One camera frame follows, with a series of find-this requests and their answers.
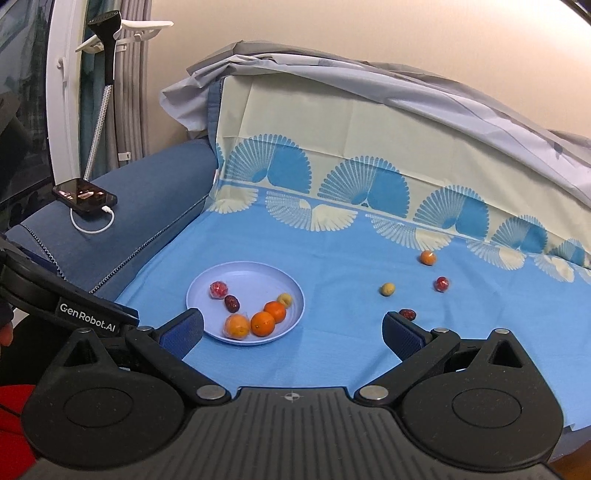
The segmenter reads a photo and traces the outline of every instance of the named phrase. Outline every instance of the white wall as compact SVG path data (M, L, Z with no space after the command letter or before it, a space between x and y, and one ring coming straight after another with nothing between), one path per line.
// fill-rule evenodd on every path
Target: white wall
M560 0L152 0L152 19L175 22L148 49L152 153L185 139L159 91L237 40L404 63L591 137L591 25Z

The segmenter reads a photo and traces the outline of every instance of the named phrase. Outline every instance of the sofa armrest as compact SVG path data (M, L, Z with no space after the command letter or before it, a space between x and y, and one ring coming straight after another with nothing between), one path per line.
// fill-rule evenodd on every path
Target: sofa armrest
M207 141L176 145L93 181L118 197L115 221L107 231L77 231L68 207L56 201L10 229L7 237L50 260L67 281L114 300L146 262L199 216L216 168ZM90 231L109 220L108 215L74 218Z

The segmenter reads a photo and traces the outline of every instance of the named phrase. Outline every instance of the metal screw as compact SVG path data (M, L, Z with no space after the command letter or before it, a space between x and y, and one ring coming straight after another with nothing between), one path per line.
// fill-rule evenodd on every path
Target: metal screw
M359 390L359 395L366 400L383 400L388 396L388 393L388 389L381 385L366 385Z
M197 389L197 396L204 400L219 400L226 394L226 389L219 385L204 385Z

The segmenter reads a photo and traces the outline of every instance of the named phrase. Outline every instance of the teal curtain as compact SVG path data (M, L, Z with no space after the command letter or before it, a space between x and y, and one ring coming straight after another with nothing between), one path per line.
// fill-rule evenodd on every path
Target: teal curtain
M97 15L119 8L121 0L90 0L86 11L86 22ZM84 40L93 35L86 29ZM105 56L103 53L89 54L82 52L80 66L80 172L86 169L92 137L95 134L96 121L103 96L105 74ZM100 139L95 166L91 178L99 177L109 171L106 148L106 128Z

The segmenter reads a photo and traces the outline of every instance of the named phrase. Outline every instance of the small yellow fruit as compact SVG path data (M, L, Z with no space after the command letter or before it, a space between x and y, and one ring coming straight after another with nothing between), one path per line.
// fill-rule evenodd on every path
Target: small yellow fruit
M384 297L389 297L392 293L394 293L394 290L396 290L396 287L394 286L393 283L385 283L384 285L382 285L380 287L379 292Z
M281 303L286 309L291 307L292 299L291 295L289 295L288 293L282 293L281 295L279 295L277 297L277 301Z

